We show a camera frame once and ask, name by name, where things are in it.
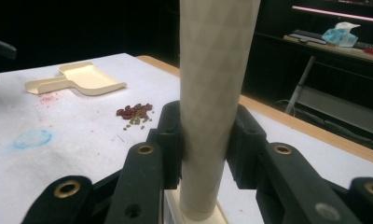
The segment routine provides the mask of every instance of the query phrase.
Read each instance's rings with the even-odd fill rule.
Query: pink light
[[[350,15],[350,14],[319,10],[319,9],[314,9],[314,8],[309,8],[309,7],[292,6],[292,8],[297,9],[297,10],[302,10],[302,11],[309,11],[309,12],[321,13],[321,14],[325,14],[325,15],[331,15],[331,16],[347,17],[347,18],[363,20],[363,21],[373,21],[373,18],[369,18],[369,17],[354,16],[354,15]]]

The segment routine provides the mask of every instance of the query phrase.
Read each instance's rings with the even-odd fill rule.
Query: plastic scoop
[[[29,81],[24,84],[32,94],[75,88],[85,95],[101,95],[127,86],[103,73],[90,62],[70,63],[59,68],[61,77]]]

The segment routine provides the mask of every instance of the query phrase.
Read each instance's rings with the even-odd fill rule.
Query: red stain
[[[53,97],[52,95],[50,94],[47,94],[47,95],[43,95],[43,96],[39,96],[41,99],[39,100],[39,102],[41,103],[41,105],[43,104],[46,104],[48,102],[51,102],[53,100],[55,100],[56,98]]]
[[[59,96],[60,95],[57,92],[51,92],[51,93],[48,93],[48,94],[45,94],[45,95],[39,95],[39,97],[40,97],[39,102],[41,103],[41,105],[44,105],[44,104],[49,103],[51,101],[59,100]]]

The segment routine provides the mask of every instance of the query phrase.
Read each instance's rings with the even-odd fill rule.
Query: textured pattern
[[[211,215],[256,24],[259,1],[181,0],[181,202]]]

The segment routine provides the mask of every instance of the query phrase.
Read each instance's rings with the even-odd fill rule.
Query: dark background
[[[295,29],[323,34],[338,18],[294,11],[293,1],[262,0],[242,93],[273,107],[290,99],[310,53],[287,45]],[[156,1],[1,1],[0,40],[16,60],[0,57],[0,72],[70,63],[126,52],[179,65],[179,3]],[[373,25],[352,33],[373,44]],[[373,67],[325,55],[307,85],[373,109]]]

